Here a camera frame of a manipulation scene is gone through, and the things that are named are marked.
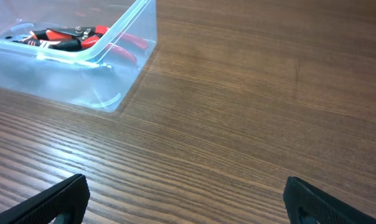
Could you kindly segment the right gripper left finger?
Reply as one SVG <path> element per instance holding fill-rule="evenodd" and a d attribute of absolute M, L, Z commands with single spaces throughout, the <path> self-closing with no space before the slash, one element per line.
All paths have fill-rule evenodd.
<path fill-rule="evenodd" d="M 81 224 L 89 198 L 86 177 L 75 174 L 0 213 L 0 224 Z"/>

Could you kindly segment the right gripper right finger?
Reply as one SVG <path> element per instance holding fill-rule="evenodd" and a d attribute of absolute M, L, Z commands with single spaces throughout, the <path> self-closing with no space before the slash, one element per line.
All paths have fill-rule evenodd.
<path fill-rule="evenodd" d="M 299 177 L 288 177 L 283 200 L 291 224 L 376 224 L 376 219 Z"/>

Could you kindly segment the clear plastic container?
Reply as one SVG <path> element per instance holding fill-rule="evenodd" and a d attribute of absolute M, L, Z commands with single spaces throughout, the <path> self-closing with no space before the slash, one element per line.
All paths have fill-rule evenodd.
<path fill-rule="evenodd" d="M 0 0 L 0 36 L 47 28 L 107 26 L 91 48 L 43 49 L 0 39 L 0 88 L 111 112 L 133 86 L 157 44 L 156 1 Z M 142 50 L 118 37 L 144 39 Z M 118 45 L 136 63 L 106 49 Z"/>

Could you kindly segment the orange black needle-nose pliers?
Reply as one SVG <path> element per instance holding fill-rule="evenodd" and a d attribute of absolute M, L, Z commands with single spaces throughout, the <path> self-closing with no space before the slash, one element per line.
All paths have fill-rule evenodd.
<path fill-rule="evenodd" d="M 2 35 L 0 39 L 19 44 L 31 45 L 43 49 L 55 49 L 66 52 L 82 50 L 80 40 L 70 34 L 56 32 L 54 30 L 30 31 L 29 34 Z"/>

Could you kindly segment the red handled cutters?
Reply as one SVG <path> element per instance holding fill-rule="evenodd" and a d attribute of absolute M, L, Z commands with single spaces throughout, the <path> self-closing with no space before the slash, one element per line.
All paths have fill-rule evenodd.
<path fill-rule="evenodd" d="M 107 26 L 47 28 L 44 31 L 44 40 L 59 42 L 55 45 L 52 45 L 52 48 L 57 50 L 63 50 L 67 52 L 86 50 L 93 47 L 109 31 L 109 29 L 110 28 Z M 149 47 L 148 43 L 144 39 L 131 34 L 124 33 L 119 35 L 118 37 L 142 50 L 146 50 Z M 130 62 L 137 62 L 136 57 L 131 52 L 118 45 L 112 46 L 112 44 L 108 44 L 106 46 L 106 49 L 110 50 L 116 55 L 122 56 Z"/>

